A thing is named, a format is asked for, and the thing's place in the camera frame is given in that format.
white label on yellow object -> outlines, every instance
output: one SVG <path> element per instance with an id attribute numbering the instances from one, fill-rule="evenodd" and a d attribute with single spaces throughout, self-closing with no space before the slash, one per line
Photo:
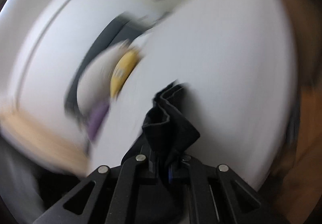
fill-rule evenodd
<path id="1" fill-rule="evenodd" d="M 131 49 L 123 55 L 116 65 L 110 84 L 110 94 L 111 98 L 115 98 L 122 86 L 124 85 L 126 79 L 131 74 L 132 70 L 136 66 L 139 60 L 138 51 L 136 49 Z"/>

black cloth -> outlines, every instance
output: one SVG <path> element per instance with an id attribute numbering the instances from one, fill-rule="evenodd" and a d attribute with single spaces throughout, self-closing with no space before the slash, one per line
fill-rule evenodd
<path id="1" fill-rule="evenodd" d="M 180 112 L 184 94 L 183 85 L 173 82 L 155 95 L 142 134 L 122 159 L 124 163 L 139 154 L 143 145 L 149 145 L 159 158 L 160 181 L 140 186 L 135 224 L 175 224 L 182 218 L 183 190 L 168 184 L 168 167 L 200 136 Z"/>

triangular cutout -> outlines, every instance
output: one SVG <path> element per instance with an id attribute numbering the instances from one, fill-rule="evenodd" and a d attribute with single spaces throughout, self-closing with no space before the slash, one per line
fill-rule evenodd
<path id="1" fill-rule="evenodd" d="M 231 186 L 235 192 L 242 213 L 245 214 L 260 208 L 260 203 L 241 184 L 237 181 L 231 181 Z"/>
<path id="2" fill-rule="evenodd" d="M 77 215 L 81 215 L 94 186 L 94 181 L 87 183 L 76 195 L 74 195 L 63 205 L 64 209 Z"/>

purple object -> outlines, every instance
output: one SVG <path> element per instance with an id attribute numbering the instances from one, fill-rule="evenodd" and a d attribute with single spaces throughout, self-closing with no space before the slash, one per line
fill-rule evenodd
<path id="1" fill-rule="evenodd" d="M 87 122 L 87 134 L 90 141 L 95 141 L 97 132 L 109 109 L 109 101 L 101 101 L 91 110 Z"/>

silver screw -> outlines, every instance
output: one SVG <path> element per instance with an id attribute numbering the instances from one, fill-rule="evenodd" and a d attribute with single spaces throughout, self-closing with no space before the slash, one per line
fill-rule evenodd
<path id="1" fill-rule="evenodd" d="M 135 157 L 135 159 L 136 159 L 137 161 L 145 161 L 146 156 L 145 156 L 145 155 L 143 155 L 143 154 L 139 154 L 139 155 L 137 155 L 137 156 Z"/>
<path id="2" fill-rule="evenodd" d="M 189 160 L 191 160 L 191 156 L 189 156 L 189 155 L 183 155 L 181 157 L 181 159 L 182 159 L 182 161 L 189 161 Z"/>
<path id="3" fill-rule="evenodd" d="M 229 168 L 226 164 L 219 165 L 218 169 L 222 172 L 227 172 L 229 170 Z"/>
<path id="4" fill-rule="evenodd" d="M 108 172 L 108 167 L 107 166 L 100 166 L 97 170 L 99 173 L 106 173 Z"/>

